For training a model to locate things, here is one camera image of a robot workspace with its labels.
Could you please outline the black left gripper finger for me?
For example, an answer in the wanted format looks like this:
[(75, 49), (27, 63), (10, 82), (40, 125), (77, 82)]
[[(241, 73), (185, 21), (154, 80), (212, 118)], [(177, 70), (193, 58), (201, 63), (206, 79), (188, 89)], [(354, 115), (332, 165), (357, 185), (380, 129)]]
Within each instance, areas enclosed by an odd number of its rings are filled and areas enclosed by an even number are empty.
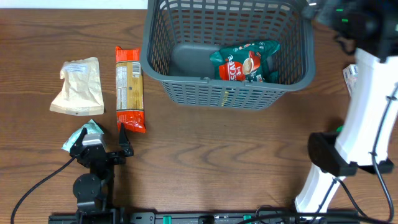
[(87, 129), (83, 128), (77, 138), (77, 140), (73, 143), (73, 148), (80, 148), (82, 146), (83, 138), (87, 135)]
[(126, 130), (124, 127), (124, 123), (120, 123), (120, 130), (119, 130), (119, 146), (124, 152), (131, 151), (131, 145), (126, 135)]

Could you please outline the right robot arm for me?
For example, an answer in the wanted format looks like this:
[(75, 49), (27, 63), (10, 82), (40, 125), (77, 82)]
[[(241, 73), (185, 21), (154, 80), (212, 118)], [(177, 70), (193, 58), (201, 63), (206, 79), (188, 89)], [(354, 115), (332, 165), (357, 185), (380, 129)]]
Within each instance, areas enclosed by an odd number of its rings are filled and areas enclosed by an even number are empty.
[(295, 208), (312, 221), (328, 216), (336, 190), (358, 169), (378, 177), (393, 169), (388, 145), (397, 118), (397, 2), (310, 1), (302, 14), (354, 42), (358, 71), (343, 129), (308, 139), (312, 166)]

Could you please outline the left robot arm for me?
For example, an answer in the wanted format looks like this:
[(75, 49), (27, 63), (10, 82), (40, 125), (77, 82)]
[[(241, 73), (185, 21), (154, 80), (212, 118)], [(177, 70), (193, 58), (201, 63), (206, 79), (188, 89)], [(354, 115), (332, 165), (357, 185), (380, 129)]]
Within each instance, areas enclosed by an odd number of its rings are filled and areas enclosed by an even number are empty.
[(83, 128), (70, 149), (70, 156), (90, 171), (79, 176), (73, 184), (77, 199), (78, 223), (127, 223), (123, 208), (113, 205), (114, 167), (126, 163), (134, 155), (124, 125), (119, 129), (119, 146), (115, 152), (106, 152), (101, 133), (88, 134)]

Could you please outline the orange biscuit pack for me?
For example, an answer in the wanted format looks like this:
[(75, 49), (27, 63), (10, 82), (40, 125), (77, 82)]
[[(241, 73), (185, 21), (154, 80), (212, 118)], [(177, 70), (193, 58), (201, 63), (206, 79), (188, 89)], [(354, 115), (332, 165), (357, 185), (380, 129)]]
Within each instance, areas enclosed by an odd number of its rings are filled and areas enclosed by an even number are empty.
[(116, 117), (118, 126), (145, 133), (144, 77), (140, 48), (115, 48), (116, 56)]

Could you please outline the Kleenex tissue multipack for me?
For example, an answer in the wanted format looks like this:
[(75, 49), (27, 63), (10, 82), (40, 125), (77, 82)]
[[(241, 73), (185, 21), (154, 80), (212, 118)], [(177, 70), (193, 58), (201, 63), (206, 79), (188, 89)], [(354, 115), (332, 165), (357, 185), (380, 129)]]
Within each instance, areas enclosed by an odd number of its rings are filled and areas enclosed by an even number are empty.
[(349, 92), (349, 95), (352, 95), (355, 86), (356, 80), (358, 78), (358, 68), (356, 64), (350, 64), (346, 68), (343, 69), (343, 78), (345, 79), (345, 83)]

